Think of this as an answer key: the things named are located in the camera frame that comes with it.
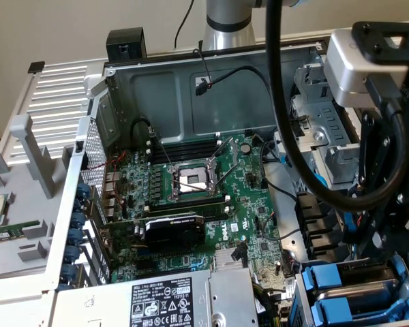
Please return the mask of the hard disk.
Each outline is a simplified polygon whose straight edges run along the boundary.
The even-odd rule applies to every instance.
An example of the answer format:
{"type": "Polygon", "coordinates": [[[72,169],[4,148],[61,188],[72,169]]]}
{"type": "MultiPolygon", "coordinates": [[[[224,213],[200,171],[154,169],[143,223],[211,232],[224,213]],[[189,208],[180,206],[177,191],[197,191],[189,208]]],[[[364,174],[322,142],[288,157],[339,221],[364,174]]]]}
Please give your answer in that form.
{"type": "Polygon", "coordinates": [[[390,260],[314,261],[301,270],[310,303],[346,298],[356,310],[385,308],[398,299],[403,277],[390,260]]]}

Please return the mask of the grey metal disk bay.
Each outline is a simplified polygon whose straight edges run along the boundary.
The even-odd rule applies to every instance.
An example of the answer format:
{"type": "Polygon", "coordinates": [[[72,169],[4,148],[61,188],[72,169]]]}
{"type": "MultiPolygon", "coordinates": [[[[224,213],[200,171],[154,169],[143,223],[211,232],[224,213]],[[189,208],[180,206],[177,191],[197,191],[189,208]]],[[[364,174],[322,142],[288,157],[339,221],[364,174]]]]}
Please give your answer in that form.
{"type": "MultiPolygon", "coordinates": [[[[375,259],[375,260],[381,260],[378,258],[364,258],[364,259],[375,259]]],[[[403,279],[403,284],[399,288],[399,293],[398,293],[398,299],[403,299],[407,300],[409,298],[409,269],[406,266],[405,261],[402,259],[401,256],[394,254],[388,259],[383,259],[384,261],[390,260],[396,267],[397,271],[399,274],[404,278],[403,279]]],[[[296,279],[296,286],[294,290],[294,295],[292,297],[292,306],[290,309],[290,314],[288,318],[288,325],[289,327],[315,327],[314,326],[314,318],[311,312],[311,307],[315,304],[310,303],[308,298],[307,298],[307,293],[304,288],[303,284],[303,278],[301,275],[301,270],[302,268],[309,262],[304,262],[301,264],[299,272],[295,275],[296,279]]],[[[359,313],[368,313],[369,311],[377,311],[377,310],[385,310],[388,309],[394,302],[389,304],[387,307],[381,309],[381,308],[368,308],[365,310],[356,310],[350,307],[351,313],[352,314],[359,314],[359,313]]],[[[373,325],[368,325],[368,326],[353,326],[353,327],[409,327],[409,320],[402,320],[402,321],[397,321],[397,322],[389,322],[389,323],[383,323],[383,324],[373,324],[373,325]]]]}

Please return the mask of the grey plastic latch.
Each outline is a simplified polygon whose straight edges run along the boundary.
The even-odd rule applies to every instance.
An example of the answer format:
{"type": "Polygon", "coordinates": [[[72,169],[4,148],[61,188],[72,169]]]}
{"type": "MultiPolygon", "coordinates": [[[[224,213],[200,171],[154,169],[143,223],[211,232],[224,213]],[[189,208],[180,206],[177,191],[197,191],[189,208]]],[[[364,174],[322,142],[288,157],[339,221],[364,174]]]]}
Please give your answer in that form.
{"type": "Polygon", "coordinates": [[[333,184],[350,183],[359,169],[360,146],[330,146],[325,156],[325,164],[331,173],[333,184]]]}

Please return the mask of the silver metal drive cage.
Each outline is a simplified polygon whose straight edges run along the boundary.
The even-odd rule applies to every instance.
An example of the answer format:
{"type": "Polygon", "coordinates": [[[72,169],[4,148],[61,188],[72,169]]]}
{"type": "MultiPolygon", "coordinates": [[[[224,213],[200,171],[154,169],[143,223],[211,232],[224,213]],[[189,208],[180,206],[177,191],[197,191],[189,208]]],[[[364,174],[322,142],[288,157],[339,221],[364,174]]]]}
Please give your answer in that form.
{"type": "Polygon", "coordinates": [[[323,64],[309,63],[296,70],[296,94],[290,103],[290,119],[299,150],[314,176],[330,190],[349,189],[355,183],[333,184],[325,164],[330,146],[359,144],[344,108],[337,105],[323,72],[323,64]]]}

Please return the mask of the green motherboard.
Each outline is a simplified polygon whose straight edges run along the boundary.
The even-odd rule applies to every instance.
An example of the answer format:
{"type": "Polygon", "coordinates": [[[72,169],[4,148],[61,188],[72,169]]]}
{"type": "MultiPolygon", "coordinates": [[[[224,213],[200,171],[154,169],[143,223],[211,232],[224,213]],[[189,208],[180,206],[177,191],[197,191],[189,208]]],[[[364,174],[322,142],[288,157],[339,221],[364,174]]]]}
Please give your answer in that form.
{"type": "MultiPolygon", "coordinates": [[[[278,214],[271,199],[271,188],[263,179],[263,164],[270,160],[267,149],[259,147],[257,137],[233,136],[238,150],[238,166],[219,185],[226,196],[224,204],[212,204],[151,211],[151,204],[167,204],[170,185],[167,178],[169,163],[152,164],[151,147],[145,151],[124,151],[115,155],[107,168],[120,171],[125,182],[127,215],[124,221],[159,216],[196,213],[210,206],[226,206],[230,214],[225,220],[205,219],[206,238],[191,250],[151,253],[142,249],[115,250],[103,238],[112,262],[110,281],[120,283],[175,273],[214,271],[215,252],[245,243],[248,247],[248,271],[254,285],[272,299],[288,303],[293,292],[293,260],[285,253],[282,243],[286,232],[278,230],[278,214]],[[242,143],[252,151],[243,155],[242,143]]],[[[232,150],[227,144],[217,154],[217,170],[221,178],[232,167],[232,150]]]]}

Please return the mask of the open metal socket cover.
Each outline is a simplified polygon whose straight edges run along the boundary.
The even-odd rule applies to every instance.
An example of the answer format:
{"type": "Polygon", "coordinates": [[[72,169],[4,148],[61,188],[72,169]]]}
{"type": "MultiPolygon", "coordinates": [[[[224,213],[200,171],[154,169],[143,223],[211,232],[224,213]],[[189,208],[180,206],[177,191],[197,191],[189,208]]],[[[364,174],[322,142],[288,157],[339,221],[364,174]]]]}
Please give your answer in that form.
{"type": "Polygon", "coordinates": [[[214,152],[214,154],[212,154],[210,158],[206,159],[205,166],[207,168],[208,176],[209,176],[209,181],[207,184],[207,191],[209,193],[215,193],[217,186],[220,183],[222,183],[230,175],[230,173],[238,166],[237,156],[238,156],[237,146],[235,144],[233,137],[231,136],[219,145],[217,150],[214,152]],[[218,178],[217,173],[216,173],[216,166],[217,166],[216,157],[217,157],[217,154],[221,153],[225,149],[227,144],[230,145],[230,148],[232,150],[233,165],[231,168],[229,168],[229,170],[221,178],[218,178]]]}

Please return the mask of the black RAM slot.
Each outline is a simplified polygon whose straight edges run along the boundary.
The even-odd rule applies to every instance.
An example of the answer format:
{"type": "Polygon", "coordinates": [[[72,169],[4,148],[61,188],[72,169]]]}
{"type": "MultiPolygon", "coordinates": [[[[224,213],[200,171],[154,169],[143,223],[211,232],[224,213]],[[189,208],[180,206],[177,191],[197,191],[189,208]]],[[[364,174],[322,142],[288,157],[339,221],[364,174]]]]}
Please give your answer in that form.
{"type": "Polygon", "coordinates": [[[216,198],[202,198],[202,199],[192,199],[188,201],[180,201],[180,202],[173,202],[167,204],[151,204],[149,209],[151,211],[164,211],[164,210],[172,210],[176,208],[186,208],[186,207],[194,207],[194,206],[205,206],[205,205],[212,205],[212,204],[224,204],[226,202],[226,196],[223,195],[222,197],[216,198]]]}
{"type": "Polygon", "coordinates": [[[203,216],[208,221],[225,220],[230,214],[230,209],[226,209],[226,206],[210,206],[203,210],[203,216]]]}
{"type": "MultiPolygon", "coordinates": [[[[164,148],[169,156],[198,153],[212,154],[217,149],[217,140],[215,138],[205,138],[188,142],[175,142],[164,144],[164,148]]],[[[157,143],[151,147],[151,153],[153,155],[164,154],[157,143]]]]}
{"type": "MultiPolygon", "coordinates": [[[[175,156],[169,156],[171,162],[178,162],[178,161],[189,161],[193,159],[204,159],[211,157],[212,154],[210,153],[198,153],[198,154],[180,154],[175,156]]],[[[153,155],[151,154],[151,163],[152,164],[166,164],[168,163],[165,155],[153,155]]]]}

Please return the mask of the silver finned heatsink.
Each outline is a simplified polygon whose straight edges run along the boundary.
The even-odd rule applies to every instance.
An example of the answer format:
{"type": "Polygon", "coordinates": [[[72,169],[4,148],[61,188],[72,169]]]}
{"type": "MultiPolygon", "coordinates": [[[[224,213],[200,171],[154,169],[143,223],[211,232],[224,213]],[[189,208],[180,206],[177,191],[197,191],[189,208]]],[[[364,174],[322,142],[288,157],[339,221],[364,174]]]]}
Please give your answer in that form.
{"type": "Polygon", "coordinates": [[[236,247],[215,252],[214,271],[233,270],[248,267],[248,247],[239,243],[236,247]]]}

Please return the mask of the CPU socket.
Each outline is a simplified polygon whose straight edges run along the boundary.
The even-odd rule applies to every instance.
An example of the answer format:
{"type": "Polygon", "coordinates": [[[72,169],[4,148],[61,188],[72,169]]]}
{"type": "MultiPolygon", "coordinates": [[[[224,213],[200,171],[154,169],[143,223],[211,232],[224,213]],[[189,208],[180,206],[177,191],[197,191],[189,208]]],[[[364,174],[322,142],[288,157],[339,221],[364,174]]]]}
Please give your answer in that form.
{"type": "Polygon", "coordinates": [[[188,201],[192,199],[216,198],[223,195],[222,187],[217,186],[215,193],[207,191],[209,181],[205,166],[206,159],[182,161],[167,167],[167,178],[170,185],[167,200],[170,202],[188,201]]]}

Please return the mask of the thin metal locking lever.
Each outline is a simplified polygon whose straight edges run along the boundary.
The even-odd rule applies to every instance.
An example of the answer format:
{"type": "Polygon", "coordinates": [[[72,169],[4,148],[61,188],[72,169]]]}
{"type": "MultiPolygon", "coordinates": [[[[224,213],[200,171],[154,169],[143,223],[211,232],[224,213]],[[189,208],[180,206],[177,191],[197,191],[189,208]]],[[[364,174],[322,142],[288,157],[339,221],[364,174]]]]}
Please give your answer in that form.
{"type": "Polygon", "coordinates": [[[169,158],[169,156],[168,156],[168,154],[167,154],[167,152],[166,152],[166,150],[165,150],[165,148],[164,148],[164,145],[162,144],[160,138],[158,137],[158,135],[157,135],[157,133],[156,133],[156,130],[155,130],[153,127],[151,128],[151,137],[153,137],[153,138],[156,140],[158,146],[159,146],[159,147],[161,148],[161,150],[163,151],[167,162],[170,164],[170,168],[172,168],[172,162],[171,162],[171,160],[170,160],[170,158],[169,158]]]}

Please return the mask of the black graphics card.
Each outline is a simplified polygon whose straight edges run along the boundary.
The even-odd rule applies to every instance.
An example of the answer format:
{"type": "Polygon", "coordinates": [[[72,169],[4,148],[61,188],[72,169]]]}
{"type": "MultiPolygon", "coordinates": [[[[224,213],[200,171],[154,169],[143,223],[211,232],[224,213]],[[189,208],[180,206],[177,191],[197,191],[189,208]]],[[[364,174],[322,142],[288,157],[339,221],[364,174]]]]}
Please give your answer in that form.
{"type": "Polygon", "coordinates": [[[189,251],[202,245],[206,238],[205,218],[196,213],[119,221],[100,231],[102,238],[117,251],[189,251]]]}

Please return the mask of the open grey PC case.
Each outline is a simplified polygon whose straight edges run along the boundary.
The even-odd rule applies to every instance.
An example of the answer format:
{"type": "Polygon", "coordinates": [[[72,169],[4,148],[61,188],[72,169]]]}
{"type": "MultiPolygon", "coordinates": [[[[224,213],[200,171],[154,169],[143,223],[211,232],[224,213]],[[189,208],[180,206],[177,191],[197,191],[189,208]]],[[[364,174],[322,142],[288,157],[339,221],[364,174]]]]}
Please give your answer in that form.
{"type": "MultiPolygon", "coordinates": [[[[321,41],[319,46],[286,44],[282,50],[284,109],[295,142],[290,119],[291,98],[296,94],[295,72],[304,65],[319,62],[323,64],[324,71],[329,41],[321,41]]],[[[202,54],[212,79],[210,89],[203,82],[207,77],[205,67],[192,51],[159,59],[106,64],[101,88],[92,93],[88,114],[80,123],[67,172],[60,220],[53,238],[59,272],[48,327],[51,327],[59,292],[113,284],[110,281],[112,262],[100,234],[108,222],[103,199],[106,172],[115,155],[124,151],[145,151],[149,145],[157,143],[151,137],[152,127],[163,145],[243,135],[257,137],[259,147],[268,150],[270,160],[262,166],[263,179],[272,191],[278,230],[288,234],[282,246],[294,262],[294,287],[289,302],[272,299],[256,288],[251,274],[250,277],[258,327],[289,327],[295,275],[302,263],[313,261],[308,258],[297,220],[297,194],[307,192],[316,195],[300,177],[279,135],[275,105],[269,95],[264,49],[256,46],[238,50],[202,50],[202,54]],[[78,246],[80,257],[73,263],[77,267],[77,275],[73,281],[64,283],[60,279],[61,266],[67,264],[63,257],[79,183],[88,184],[91,194],[88,199],[81,199],[87,201],[87,208],[83,213],[86,217],[81,229],[83,240],[78,246]]],[[[363,110],[342,108],[354,127],[360,146],[363,110]]],[[[344,262],[364,259],[358,256],[356,245],[344,241],[345,222],[357,221],[359,214],[331,207],[336,210],[341,223],[342,242],[350,251],[344,262]]],[[[409,269],[409,253],[380,252],[373,258],[383,260],[394,254],[401,256],[409,269]]]]}

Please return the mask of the silver rear port block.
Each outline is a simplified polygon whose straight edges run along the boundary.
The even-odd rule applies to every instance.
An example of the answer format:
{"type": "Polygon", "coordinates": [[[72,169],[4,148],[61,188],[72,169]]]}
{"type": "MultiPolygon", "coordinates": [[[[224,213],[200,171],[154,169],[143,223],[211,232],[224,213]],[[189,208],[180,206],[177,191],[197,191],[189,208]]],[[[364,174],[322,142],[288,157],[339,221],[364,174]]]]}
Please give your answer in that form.
{"type": "Polygon", "coordinates": [[[123,173],[109,172],[103,189],[104,209],[109,221],[123,221],[127,215],[123,173]]]}

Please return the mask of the black box behind case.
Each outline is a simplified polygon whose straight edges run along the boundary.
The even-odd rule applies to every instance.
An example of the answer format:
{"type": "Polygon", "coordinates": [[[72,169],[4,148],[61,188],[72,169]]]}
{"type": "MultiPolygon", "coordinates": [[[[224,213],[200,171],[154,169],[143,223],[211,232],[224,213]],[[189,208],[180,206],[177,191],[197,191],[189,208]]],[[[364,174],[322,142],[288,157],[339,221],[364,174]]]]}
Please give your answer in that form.
{"type": "Polygon", "coordinates": [[[147,58],[144,29],[134,27],[109,32],[106,52],[110,62],[124,62],[147,58]]]}

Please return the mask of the silver power supply unit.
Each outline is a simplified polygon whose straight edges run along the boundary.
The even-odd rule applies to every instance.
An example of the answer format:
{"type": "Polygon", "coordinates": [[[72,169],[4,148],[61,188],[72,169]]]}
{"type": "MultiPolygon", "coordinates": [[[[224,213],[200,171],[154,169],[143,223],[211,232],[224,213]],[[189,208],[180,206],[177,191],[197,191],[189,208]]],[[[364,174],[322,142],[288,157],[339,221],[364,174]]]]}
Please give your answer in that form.
{"type": "Polygon", "coordinates": [[[258,327],[246,268],[59,292],[51,327],[258,327]]]}

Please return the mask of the grey plastic parts rack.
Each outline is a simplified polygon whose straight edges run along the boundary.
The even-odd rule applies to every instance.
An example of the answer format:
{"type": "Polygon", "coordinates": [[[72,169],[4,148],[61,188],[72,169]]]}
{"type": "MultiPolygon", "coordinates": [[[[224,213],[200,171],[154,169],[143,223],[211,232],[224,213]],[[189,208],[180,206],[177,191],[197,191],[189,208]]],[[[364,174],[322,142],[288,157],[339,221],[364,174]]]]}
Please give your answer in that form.
{"type": "Polygon", "coordinates": [[[53,158],[39,146],[28,114],[15,116],[10,134],[28,156],[26,163],[11,164],[0,153],[0,195],[7,195],[1,226],[38,220],[23,228],[24,236],[0,242],[0,279],[42,273],[48,261],[52,237],[72,154],[64,147],[53,158]]]}

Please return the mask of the green RAM stick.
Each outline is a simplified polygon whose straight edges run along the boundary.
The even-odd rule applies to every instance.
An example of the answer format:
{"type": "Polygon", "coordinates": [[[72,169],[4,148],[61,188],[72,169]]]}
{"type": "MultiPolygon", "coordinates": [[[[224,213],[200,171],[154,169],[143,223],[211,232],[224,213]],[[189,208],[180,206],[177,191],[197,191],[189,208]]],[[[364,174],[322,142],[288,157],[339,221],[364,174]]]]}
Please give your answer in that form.
{"type": "Polygon", "coordinates": [[[13,240],[15,238],[22,238],[24,233],[22,231],[23,228],[33,227],[39,225],[40,222],[38,220],[35,221],[28,221],[24,223],[18,223],[13,225],[5,225],[0,227],[0,242],[13,240]]]}

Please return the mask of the empty blue disk bracket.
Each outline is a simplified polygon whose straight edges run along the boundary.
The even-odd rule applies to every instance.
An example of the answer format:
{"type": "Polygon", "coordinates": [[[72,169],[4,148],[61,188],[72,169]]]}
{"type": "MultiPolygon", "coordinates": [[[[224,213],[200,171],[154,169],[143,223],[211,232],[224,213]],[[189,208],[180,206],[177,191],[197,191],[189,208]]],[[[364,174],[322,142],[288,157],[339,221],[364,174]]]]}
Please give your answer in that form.
{"type": "Polygon", "coordinates": [[[352,314],[346,298],[316,301],[311,307],[315,327],[368,326],[409,320],[409,298],[395,301],[388,309],[352,314]]]}

